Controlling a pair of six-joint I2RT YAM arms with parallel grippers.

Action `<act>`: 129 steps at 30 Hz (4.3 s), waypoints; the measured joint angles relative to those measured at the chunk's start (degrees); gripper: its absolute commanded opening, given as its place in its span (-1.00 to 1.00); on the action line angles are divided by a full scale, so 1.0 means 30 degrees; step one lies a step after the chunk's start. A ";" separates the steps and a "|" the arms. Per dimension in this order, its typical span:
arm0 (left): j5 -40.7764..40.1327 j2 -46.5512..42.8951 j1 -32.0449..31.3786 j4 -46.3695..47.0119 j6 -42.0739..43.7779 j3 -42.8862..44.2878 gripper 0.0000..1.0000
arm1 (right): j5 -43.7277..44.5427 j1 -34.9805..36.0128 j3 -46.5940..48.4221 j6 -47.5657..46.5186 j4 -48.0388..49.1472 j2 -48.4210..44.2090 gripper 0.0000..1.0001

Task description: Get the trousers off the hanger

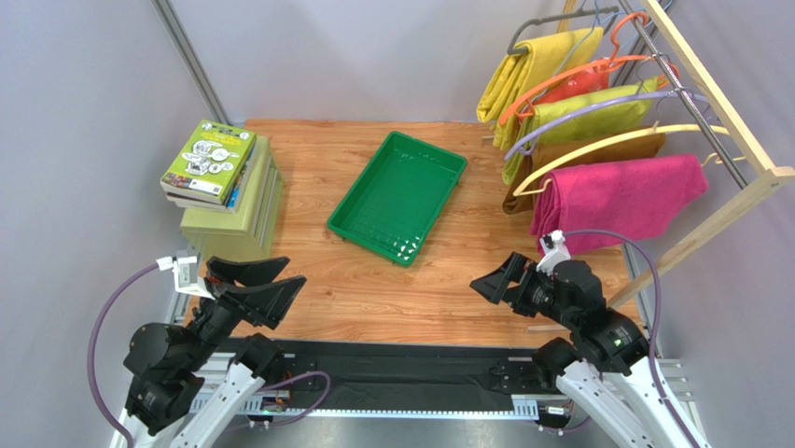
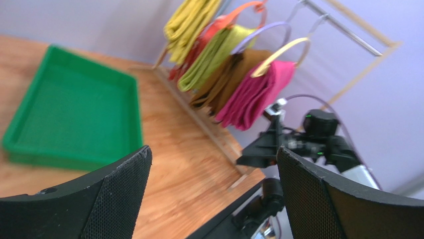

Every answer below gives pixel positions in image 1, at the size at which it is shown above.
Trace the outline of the pink trousers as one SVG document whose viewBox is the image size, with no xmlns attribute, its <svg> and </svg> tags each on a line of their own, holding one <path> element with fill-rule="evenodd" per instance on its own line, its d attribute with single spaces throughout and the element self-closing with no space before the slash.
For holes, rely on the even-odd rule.
<svg viewBox="0 0 795 448">
<path fill-rule="evenodd" d="M 656 238 L 709 187 L 691 154 L 558 168 L 543 179 L 550 184 L 537 196 L 529 229 L 536 238 L 585 229 Z"/>
</svg>

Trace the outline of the cream yellow hanger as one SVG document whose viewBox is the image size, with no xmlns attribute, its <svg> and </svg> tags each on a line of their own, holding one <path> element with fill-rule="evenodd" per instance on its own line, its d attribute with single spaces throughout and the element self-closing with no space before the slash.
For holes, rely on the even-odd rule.
<svg viewBox="0 0 795 448">
<path fill-rule="evenodd" d="M 619 135 L 605 138 L 603 140 L 591 143 L 585 147 L 581 147 L 575 151 L 565 154 L 564 156 L 554 161 L 551 161 L 546 165 L 543 165 L 535 172 L 528 175 L 511 194 L 513 197 L 539 194 L 541 191 L 544 190 L 545 186 L 543 186 L 541 189 L 535 189 L 535 190 L 529 189 L 531 184 L 535 182 L 537 179 L 542 178 L 549 171 L 557 169 L 570 161 L 574 161 L 587 154 L 599 151 L 605 147 L 613 146 L 618 143 L 623 143 L 625 141 L 635 140 L 637 138 L 652 136 L 656 134 L 683 133 L 683 132 L 696 132 L 696 131 L 700 131 L 700 128 L 696 124 L 674 124 L 674 125 L 648 127 L 637 131 L 622 133 Z"/>
</svg>

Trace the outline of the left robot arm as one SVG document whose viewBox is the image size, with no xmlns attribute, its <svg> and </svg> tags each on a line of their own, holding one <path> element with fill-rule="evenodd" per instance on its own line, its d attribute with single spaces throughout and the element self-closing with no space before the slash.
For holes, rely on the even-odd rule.
<svg viewBox="0 0 795 448">
<path fill-rule="evenodd" d="M 276 329 L 306 283 L 280 273 L 288 257 L 229 261 L 211 257 L 199 275 L 193 257 L 169 259 L 177 291 L 200 297 L 186 326 L 149 323 L 132 336 L 123 364 L 132 373 L 125 425 L 137 447 L 210 447 L 242 405 L 284 379 L 284 350 L 262 334 L 244 339 L 225 376 L 195 418 L 186 416 L 202 391 L 199 371 L 242 322 Z"/>
</svg>

